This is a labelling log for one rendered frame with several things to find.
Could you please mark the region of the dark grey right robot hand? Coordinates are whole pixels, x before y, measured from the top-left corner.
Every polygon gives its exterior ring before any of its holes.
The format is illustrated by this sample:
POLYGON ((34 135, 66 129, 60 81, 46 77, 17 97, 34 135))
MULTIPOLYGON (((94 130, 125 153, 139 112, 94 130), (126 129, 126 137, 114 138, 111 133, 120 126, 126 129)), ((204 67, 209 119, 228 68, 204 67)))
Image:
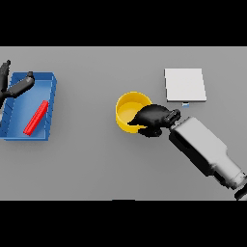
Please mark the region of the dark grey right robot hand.
POLYGON ((128 125, 142 125, 138 133, 145 137, 159 137, 162 128, 170 128, 180 119, 178 109, 170 111, 168 108, 158 104, 144 106, 137 112, 128 125))

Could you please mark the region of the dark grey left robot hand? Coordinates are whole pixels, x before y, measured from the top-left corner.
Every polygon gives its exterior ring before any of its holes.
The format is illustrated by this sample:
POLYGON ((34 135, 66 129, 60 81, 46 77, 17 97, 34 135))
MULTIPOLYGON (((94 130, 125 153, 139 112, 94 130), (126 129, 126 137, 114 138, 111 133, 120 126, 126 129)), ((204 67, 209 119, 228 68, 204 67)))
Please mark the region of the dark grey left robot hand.
POLYGON ((7 60, 0 66, 0 109, 8 97, 17 98, 30 90, 35 85, 35 77, 32 71, 19 80, 16 84, 8 87, 8 78, 11 61, 7 60))

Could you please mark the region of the yellow bowl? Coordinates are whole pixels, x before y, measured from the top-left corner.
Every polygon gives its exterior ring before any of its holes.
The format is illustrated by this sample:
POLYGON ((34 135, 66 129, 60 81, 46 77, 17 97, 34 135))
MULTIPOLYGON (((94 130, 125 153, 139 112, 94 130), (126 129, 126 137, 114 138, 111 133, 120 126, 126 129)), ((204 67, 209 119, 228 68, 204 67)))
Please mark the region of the yellow bowl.
POLYGON ((128 92, 120 96, 116 103, 116 123, 119 128, 127 133, 137 133, 142 125, 129 125, 135 115, 143 107, 150 105, 151 100, 139 92, 128 92))

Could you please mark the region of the red beaker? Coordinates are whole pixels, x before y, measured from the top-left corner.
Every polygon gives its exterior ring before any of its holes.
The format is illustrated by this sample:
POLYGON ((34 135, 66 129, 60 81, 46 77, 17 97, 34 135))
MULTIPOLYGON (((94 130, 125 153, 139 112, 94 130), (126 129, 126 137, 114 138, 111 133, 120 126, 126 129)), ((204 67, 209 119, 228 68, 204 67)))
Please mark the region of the red beaker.
POLYGON ((31 118, 31 120, 29 121, 29 123, 27 123, 27 125, 25 126, 23 130, 24 134, 28 136, 31 136, 33 134, 34 130, 39 125, 42 117, 45 115, 47 109, 48 109, 48 101, 44 100, 37 109, 37 111, 35 112, 35 114, 33 115, 33 117, 31 118))

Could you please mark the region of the pale square measuring scale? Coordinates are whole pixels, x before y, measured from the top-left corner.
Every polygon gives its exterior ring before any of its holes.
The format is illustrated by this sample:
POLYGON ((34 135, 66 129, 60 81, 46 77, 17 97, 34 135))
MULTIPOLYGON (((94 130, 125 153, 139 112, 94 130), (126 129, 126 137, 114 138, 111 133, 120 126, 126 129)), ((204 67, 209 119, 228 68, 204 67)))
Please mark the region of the pale square measuring scale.
POLYGON ((202 69, 164 69, 168 102, 206 102, 202 69))

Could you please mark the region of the blue plastic tray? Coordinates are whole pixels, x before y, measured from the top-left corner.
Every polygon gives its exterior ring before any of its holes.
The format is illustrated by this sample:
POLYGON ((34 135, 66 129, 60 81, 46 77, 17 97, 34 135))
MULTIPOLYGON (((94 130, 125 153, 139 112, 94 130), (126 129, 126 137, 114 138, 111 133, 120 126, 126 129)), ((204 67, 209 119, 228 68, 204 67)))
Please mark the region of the blue plastic tray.
POLYGON ((6 141, 47 141, 50 135, 57 79, 53 72, 35 72, 35 85, 18 98, 7 98, 3 107, 0 139, 6 141), (41 103, 48 108, 31 136, 23 133, 41 103))

